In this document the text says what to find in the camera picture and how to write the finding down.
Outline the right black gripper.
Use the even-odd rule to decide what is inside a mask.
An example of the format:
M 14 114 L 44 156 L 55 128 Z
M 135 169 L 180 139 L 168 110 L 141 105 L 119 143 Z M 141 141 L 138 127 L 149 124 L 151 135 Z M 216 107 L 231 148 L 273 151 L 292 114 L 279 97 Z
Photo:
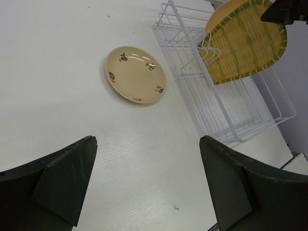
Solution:
M 276 0 L 260 20 L 279 25 L 292 25 L 294 21 L 308 24 L 308 0 Z

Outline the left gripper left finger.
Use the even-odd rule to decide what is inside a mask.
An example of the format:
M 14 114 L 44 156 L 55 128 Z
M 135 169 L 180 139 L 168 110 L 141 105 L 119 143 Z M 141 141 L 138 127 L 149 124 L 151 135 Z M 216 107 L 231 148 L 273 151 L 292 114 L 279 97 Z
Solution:
M 52 154 L 0 173 L 2 231 L 70 231 L 77 226 L 97 140 L 86 136 Z

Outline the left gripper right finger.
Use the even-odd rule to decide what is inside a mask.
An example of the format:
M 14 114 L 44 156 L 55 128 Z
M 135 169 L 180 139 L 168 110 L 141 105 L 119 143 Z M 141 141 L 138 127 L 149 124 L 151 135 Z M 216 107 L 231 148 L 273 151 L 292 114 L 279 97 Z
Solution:
M 307 230 L 306 175 L 257 161 L 210 136 L 199 147 L 219 230 Z

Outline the yellow green woven plate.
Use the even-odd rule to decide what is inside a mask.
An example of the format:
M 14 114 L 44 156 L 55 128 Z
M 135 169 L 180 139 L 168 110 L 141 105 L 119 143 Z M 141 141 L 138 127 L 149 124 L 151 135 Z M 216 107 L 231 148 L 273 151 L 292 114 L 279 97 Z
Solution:
M 282 58 L 286 27 L 260 20 L 270 5 L 270 0 L 248 0 L 212 31 L 205 31 L 199 54 L 214 84 L 251 76 Z

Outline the plain beige round plate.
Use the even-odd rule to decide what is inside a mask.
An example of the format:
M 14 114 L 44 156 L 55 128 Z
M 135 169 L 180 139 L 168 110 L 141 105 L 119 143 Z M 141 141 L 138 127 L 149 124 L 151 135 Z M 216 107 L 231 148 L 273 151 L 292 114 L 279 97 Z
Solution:
M 229 0 L 220 5 L 209 18 L 205 31 L 212 31 L 231 12 L 246 2 L 247 0 Z

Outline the small beige patterned plate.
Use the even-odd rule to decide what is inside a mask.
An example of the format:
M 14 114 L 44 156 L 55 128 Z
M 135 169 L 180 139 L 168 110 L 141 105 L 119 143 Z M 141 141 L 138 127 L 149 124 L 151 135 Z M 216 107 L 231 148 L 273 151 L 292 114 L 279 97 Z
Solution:
M 137 47 L 113 49 L 105 61 L 105 74 L 113 89 L 134 103 L 155 103 L 166 91 L 167 78 L 162 66 Z

